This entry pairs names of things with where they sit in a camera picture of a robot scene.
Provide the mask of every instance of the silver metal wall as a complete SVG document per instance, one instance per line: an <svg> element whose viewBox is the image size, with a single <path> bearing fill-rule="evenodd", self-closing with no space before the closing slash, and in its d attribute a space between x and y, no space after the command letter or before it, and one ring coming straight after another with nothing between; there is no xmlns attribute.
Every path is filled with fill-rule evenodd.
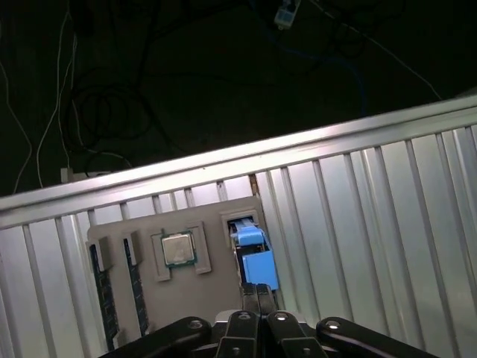
<svg viewBox="0 0 477 358"><path fill-rule="evenodd" d="M476 138L465 98L1 199L0 357L104 352L91 225L254 193L287 310L474 357Z"/></svg>

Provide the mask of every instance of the screw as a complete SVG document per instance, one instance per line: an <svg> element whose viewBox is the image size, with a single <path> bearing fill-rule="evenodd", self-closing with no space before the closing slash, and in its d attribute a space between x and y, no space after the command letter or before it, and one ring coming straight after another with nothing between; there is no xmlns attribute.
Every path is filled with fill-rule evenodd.
<svg viewBox="0 0 477 358"><path fill-rule="evenodd" d="M250 319L250 315L247 312L240 312L238 319Z"/></svg>
<svg viewBox="0 0 477 358"><path fill-rule="evenodd" d="M328 321L327 323L325 323L325 325L330 330L337 330L340 327L340 324L337 321Z"/></svg>
<svg viewBox="0 0 477 358"><path fill-rule="evenodd" d="M283 312L278 312L275 315L275 318L278 319L279 321L285 321L288 318L288 315L286 313L283 313Z"/></svg>
<svg viewBox="0 0 477 358"><path fill-rule="evenodd" d="M197 330L198 328L201 328L201 327L202 327L202 322L198 321L197 319L189 323L189 328L191 328L192 330Z"/></svg>

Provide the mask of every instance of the aluminum rail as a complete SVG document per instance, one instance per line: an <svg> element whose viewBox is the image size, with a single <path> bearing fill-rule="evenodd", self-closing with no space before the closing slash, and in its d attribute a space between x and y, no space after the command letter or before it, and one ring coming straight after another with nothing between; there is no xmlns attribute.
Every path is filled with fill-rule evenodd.
<svg viewBox="0 0 477 358"><path fill-rule="evenodd" d="M0 228L475 124L477 95L0 198Z"/></svg>

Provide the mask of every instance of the cpu processor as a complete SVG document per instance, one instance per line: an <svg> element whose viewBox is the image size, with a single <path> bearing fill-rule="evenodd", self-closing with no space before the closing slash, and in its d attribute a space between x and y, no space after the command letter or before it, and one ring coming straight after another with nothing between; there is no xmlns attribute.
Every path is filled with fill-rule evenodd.
<svg viewBox="0 0 477 358"><path fill-rule="evenodd" d="M193 265L197 261L192 232L163 234L161 242L167 267Z"/></svg>

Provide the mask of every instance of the blue cable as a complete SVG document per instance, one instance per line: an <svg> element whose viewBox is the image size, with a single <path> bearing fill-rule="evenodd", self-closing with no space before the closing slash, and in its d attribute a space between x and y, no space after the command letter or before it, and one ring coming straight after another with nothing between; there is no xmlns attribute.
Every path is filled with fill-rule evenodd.
<svg viewBox="0 0 477 358"><path fill-rule="evenodd" d="M363 117L366 116L367 99L366 99L366 93L364 92L364 84L363 84L364 81L363 81L363 78L362 78L361 74L359 73L359 71L353 65L348 63L343 58L322 57L322 56L319 56L319 55L316 55L316 54L308 54L306 52L302 52L302 51L297 50L295 48L289 48L287 46L284 46L283 44L279 43L277 41L277 39L275 38L275 36L264 26L264 23L263 23L262 19L260 19L260 16L256 11L254 0L249 0L249 3L250 3L250 6L253 9L253 12L255 13L257 18L259 19L260 25L262 27L262 30L265 33L265 36L268 38L268 40L271 43L273 43L280 50L282 50L284 52L287 52L289 54L297 55L301 58L306 58L306 59L314 60L314 61L320 61L322 63L337 63L337 64L342 65L343 67L346 67L347 69L349 69L352 72L354 78L356 79L356 82L358 83L359 95L361 96L361 115Z"/></svg>

